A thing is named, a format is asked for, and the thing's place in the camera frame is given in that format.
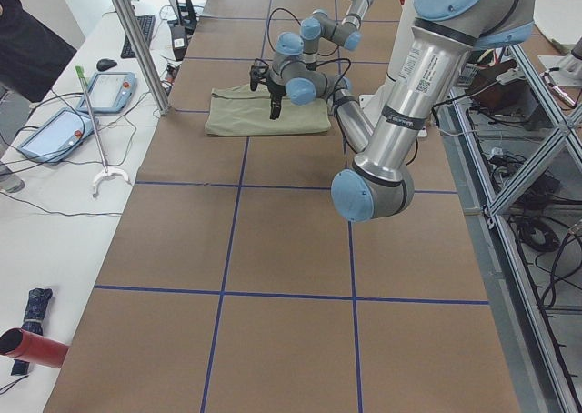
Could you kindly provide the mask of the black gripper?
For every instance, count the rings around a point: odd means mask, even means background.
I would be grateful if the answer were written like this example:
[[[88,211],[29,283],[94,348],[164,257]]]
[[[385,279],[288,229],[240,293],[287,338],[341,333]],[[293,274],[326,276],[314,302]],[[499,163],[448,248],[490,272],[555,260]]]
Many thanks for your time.
[[[280,85],[274,77],[274,72],[270,69],[266,75],[267,90],[270,95],[270,115],[271,120],[277,120],[282,110],[282,99],[286,95],[286,87]]]

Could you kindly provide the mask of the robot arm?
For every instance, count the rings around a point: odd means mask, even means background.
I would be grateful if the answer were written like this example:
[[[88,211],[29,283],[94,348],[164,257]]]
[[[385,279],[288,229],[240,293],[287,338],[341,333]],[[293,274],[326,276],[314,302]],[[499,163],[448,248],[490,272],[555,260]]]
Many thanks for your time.
[[[342,20],[331,18],[323,9],[315,10],[300,26],[303,41],[303,61],[307,69],[316,70],[320,40],[355,51],[361,41],[360,28],[374,0],[349,0],[350,5]]]
[[[472,51],[529,38],[535,0],[407,0],[414,9],[408,22],[412,40],[375,120],[367,118],[344,77],[316,69],[321,40],[347,50],[360,42],[360,27],[374,0],[349,1],[341,22],[317,10],[299,33],[280,35],[272,64],[254,66],[250,84],[267,86],[272,118],[279,117],[284,98],[297,106],[319,98],[328,102],[355,154],[351,167],[333,179],[333,204],[346,220],[365,222],[410,205],[414,183],[406,156],[433,106],[456,82]]]

